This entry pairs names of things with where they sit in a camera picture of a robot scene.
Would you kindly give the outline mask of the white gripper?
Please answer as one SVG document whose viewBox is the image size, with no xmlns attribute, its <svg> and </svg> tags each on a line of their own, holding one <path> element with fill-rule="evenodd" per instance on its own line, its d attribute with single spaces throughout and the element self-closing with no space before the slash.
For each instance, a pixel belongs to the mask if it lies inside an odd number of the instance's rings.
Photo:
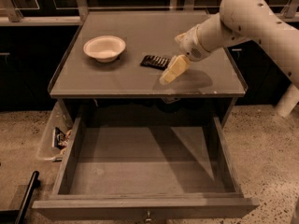
<svg viewBox="0 0 299 224">
<path fill-rule="evenodd" d="M 183 55 L 174 56 L 167 68 L 163 71 L 159 81 L 162 85 L 173 82 L 177 77 L 189 69 L 192 62 L 200 62 L 210 55 L 204 49 L 198 35 L 199 25 L 194 26 L 186 33 L 177 35 L 175 41 Z"/>
</svg>

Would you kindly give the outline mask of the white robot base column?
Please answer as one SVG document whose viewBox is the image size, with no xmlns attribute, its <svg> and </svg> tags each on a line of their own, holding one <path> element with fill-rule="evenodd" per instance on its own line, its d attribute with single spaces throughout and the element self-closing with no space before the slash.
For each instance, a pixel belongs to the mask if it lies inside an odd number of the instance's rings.
<svg viewBox="0 0 299 224">
<path fill-rule="evenodd" d="M 291 114 L 299 102 L 299 89 L 291 84 L 275 106 L 276 112 L 283 118 Z"/>
</svg>

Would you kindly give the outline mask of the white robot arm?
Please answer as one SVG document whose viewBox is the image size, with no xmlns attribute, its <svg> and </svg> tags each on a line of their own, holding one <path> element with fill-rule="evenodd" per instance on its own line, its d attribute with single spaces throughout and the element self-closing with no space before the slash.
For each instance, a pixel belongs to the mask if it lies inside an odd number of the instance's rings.
<svg viewBox="0 0 299 224">
<path fill-rule="evenodd" d="M 169 84 L 212 52 L 252 40 L 299 88 L 299 30 L 282 21 L 264 0 L 221 0 L 209 19 L 176 36 L 180 54 L 171 59 L 160 82 Z"/>
</svg>

